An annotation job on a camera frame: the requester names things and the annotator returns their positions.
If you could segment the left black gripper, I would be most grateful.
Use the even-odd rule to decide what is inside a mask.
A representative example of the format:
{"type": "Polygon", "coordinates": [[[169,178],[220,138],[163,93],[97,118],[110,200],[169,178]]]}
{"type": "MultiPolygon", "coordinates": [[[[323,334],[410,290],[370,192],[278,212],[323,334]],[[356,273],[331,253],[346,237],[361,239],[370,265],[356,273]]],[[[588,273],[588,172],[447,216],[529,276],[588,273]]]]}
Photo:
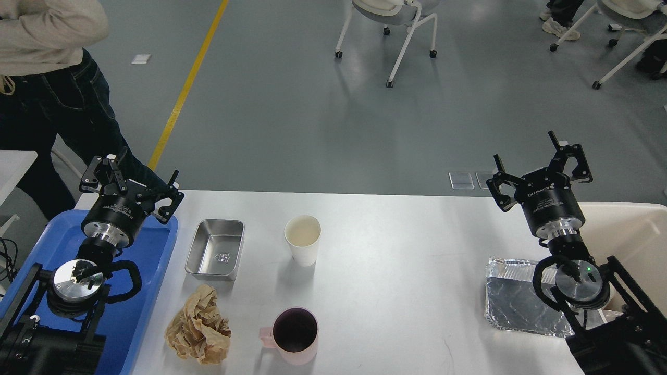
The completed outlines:
{"type": "Polygon", "coordinates": [[[126,248],[135,242],[149,214],[161,224],[167,224],[185,197],[176,186],[177,169],[168,184],[162,187],[147,188],[134,180],[126,180],[119,163],[127,151],[124,147],[118,156],[93,157],[79,185],[80,192],[100,195],[81,224],[83,233],[88,238],[105,240],[116,248],[126,248]],[[164,199],[170,204],[155,211],[157,202],[164,199]]]}

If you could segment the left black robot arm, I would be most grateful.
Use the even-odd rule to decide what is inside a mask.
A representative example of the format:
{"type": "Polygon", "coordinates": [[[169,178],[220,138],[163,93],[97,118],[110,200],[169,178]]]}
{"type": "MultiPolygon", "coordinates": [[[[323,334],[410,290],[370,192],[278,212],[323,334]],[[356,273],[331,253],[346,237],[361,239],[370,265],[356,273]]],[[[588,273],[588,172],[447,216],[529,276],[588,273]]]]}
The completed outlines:
{"type": "Polygon", "coordinates": [[[53,271],[33,264],[2,317],[2,374],[93,374],[105,346],[97,334],[105,307],[142,288],[140,269],[117,260],[148,216],[167,224],[184,198],[174,171],[166,186],[125,178],[116,156],[95,156],[79,190],[98,194],[81,224],[76,256],[53,271]]]}

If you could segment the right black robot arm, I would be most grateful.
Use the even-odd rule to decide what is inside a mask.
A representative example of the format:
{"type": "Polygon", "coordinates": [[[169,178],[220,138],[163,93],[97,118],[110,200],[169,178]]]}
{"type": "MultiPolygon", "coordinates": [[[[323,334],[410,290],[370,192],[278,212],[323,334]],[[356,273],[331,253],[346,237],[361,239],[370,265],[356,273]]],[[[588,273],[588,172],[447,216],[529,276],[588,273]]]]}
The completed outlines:
{"type": "Polygon", "coordinates": [[[565,341],[584,373],[665,374],[665,316],[616,257],[598,265],[591,256],[572,192],[574,181],[592,181],[589,164],[579,143],[548,135],[555,154],[546,167],[517,177],[494,156],[487,181],[497,206],[507,212],[519,204],[531,234],[550,252],[534,268],[534,292],[564,314],[573,330],[565,341]]]}

